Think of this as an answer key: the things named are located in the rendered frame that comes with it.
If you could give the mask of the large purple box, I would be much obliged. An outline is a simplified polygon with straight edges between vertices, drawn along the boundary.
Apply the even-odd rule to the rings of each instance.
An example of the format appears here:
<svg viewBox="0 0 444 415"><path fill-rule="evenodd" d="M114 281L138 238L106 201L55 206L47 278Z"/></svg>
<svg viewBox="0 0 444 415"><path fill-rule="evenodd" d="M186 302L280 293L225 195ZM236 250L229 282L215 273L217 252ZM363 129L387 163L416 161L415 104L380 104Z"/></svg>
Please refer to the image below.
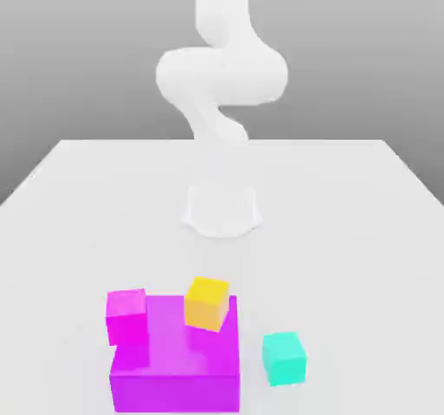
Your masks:
<svg viewBox="0 0 444 415"><path fill-rule="evenodd" d="M238 412L237 297L218 332L184 322L182 295L149 295L148 341L119 346L109 373L116 412Z"/></svg>

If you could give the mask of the small yellow cube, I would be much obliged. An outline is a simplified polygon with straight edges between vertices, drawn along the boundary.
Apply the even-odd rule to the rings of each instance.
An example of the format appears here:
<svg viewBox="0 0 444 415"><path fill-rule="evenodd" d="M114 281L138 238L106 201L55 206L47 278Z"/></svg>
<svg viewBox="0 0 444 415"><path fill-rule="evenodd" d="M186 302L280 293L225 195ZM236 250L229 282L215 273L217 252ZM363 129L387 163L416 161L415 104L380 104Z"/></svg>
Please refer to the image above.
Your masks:
<svg viewBox="0 0 444 415"><path fill-rule="evenodd" d="M185 295L185 324L218 332L229 310L229 283L196 276Z"/></svg>

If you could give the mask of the small magenta cube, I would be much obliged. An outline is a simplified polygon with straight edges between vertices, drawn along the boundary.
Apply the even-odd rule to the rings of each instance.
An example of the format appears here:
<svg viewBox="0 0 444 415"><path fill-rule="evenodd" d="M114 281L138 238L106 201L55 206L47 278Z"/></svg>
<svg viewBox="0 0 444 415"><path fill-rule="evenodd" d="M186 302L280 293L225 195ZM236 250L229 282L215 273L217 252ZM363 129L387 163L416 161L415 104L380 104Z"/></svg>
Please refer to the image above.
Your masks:
<svg viewBox="0 0 444 415"><path fill-rule="evenodd" d="M145 289L108 292L105 314L108 344L116 347L113 368L149 365L148 317Z"/></svg>

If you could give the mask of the small turquoise cube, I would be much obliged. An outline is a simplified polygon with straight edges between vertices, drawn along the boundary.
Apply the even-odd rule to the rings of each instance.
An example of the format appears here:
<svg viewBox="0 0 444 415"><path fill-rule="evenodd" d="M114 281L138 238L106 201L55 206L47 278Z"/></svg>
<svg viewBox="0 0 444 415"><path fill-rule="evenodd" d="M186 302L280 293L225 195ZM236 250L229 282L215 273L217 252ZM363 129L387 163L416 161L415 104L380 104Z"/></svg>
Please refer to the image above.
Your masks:
<svg viewBox="0 0 444 415"><path fill-rule="evenodd" d="M305 382L307 354L297 332L265 334L262 359L271 386Z"/></svg>

